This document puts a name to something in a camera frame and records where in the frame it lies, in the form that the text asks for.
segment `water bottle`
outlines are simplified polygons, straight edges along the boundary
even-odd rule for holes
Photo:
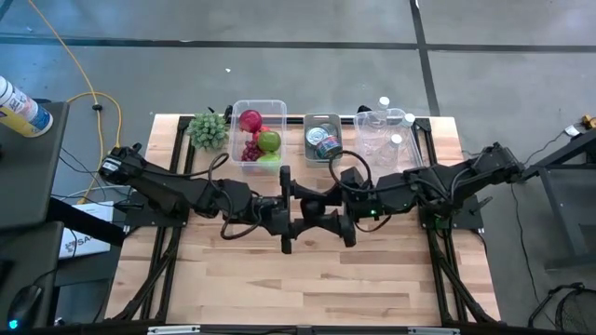
[[[378,106],[379,111],[386,111],[389,108],[389,98],[388,97],[381,97],[379,98]]]
[[[384,168],[395,168],[400,158],[400,148],[403,139],[400,134],[393,134],[389,141],[376,152],[376,163]]]
[[[409,143],[412,139],[412,126],[413,123],[416,121],[416,116],[413,114],[407,113],[406,115],[401,118],[401,122],[399,122],[394,129],[391,129],[391,133],[396,133],[401,136],[401,141],[403,143]]]

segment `bottle cap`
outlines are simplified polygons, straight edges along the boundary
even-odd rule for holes
[[[413,125],[414,121],[416,121],[416,116],[414,116],[413,114],[407,113],[406,115],[403,116],[403,119],[401,120],[401,125],[405,126],[405,127],[411,127]]]
[[[400,146],[402,141],[402,138],[399,134],[393,134],[391,135],[391,141],[389,141],[389,145],[391,145],[394,148],[397,148]]]
[[[389,108],[389,98],[388,97],[379,98],[379,108],[382,110]]]

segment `gray bin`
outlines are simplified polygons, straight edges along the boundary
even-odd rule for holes
[[[306,166],[309,168],[326,168],[329,166],[329,159],[320,159],[317,157],[315,153],[315,147],[310,145],[306,140],[306,132],[312,128],[322,124],[332,124],[337,127],[337,138],[339,139],[340,143],[343,145],[342,140],[342,120],[338,114],[306,114],[305,120],[303,122],[304,125],[304,134],[303,140],[305,142],[305,159],[306,159]],[[338,156],[333,160],[333,165],[336,166],[339,164],[340,159],[342,156]]]

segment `fake fruit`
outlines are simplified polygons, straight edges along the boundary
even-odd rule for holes
[[[246,148],[244,148],[244,151],[242,152],[243,162],[254,162],[264,155],[264,152],[257,146],[256,141],[246,141],[245,144]]]
[[[259,135],[257,144],[264,152],[275,152],[281,145],[281,138],[275,131],[264,131]]]
[[[281,159],[279,154],[269,153],[264,154],[257,159],[257,162],[278,162]]]
[[[271,130],[270,127],[268,127],[268,126],[262,126],[261,129],[259,129],[259,131],[257,131],[254,134],[252,134],[252,140],[253,141],[258,141],[259,140],[259,135],[261,135],[262,132],[269,131],[269,130]]]
[[[263,124],[263,118],[259,112],[255,110],[246,110],[242,112],[238,121],[240,123],[240,130],[248,131],[250,133],[259,131]]]

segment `spray can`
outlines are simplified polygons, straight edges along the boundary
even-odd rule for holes
[[[33,138],[45,134],[53,121],[43,107],[0,76],[0,123]]]

